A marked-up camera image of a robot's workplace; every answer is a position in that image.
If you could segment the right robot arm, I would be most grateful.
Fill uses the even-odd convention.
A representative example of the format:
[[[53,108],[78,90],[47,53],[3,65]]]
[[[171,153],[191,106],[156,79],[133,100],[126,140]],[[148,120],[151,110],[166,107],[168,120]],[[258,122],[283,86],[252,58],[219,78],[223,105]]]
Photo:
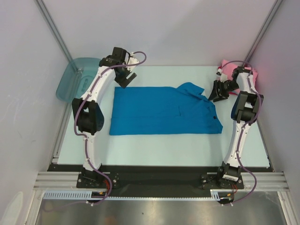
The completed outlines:
[[[232,72],[232,78],[228,79],[223,73],[223,67],[219,67],[217,75],[220,78],[213,83],[209,101],[226,100],[231,92],[239,90],[231,112],[233,131],[228,153],[221,166],[223,172],[216,176],[217,184],[227,188],[240,176],[243,147],[251,125],[257,120],[264,96],[255,88],[252,69],[237,66]]]

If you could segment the blue t-shirt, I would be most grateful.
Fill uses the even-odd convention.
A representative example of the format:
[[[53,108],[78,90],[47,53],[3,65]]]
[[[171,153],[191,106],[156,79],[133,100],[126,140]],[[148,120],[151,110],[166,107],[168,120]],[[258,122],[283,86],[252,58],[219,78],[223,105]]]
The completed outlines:
[[[110,135],[220,134],[223,126],[205,90],[179,87],[116,87]]]

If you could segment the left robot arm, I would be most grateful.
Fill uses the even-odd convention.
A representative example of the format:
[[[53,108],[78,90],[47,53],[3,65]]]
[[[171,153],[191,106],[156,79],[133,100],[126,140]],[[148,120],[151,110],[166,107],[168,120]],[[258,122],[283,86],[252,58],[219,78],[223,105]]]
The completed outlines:
[[[95,78],[87,90],[79,98],[72,101],[74,116],[74,132],[82,136],[84,141],[85,161],[83,167],[92,171],[87,177],[87,182],[97,188],[103,184],[104,178],[96,170],[102,165],[102,160],[95,152],[94,139],[104,125],[104,115],[100,103],[112,82],[126,88],[135,78],[134,68],[140,64],[136,58],[137,52],[114,47],[112,54],[104,57],[99,62]]]

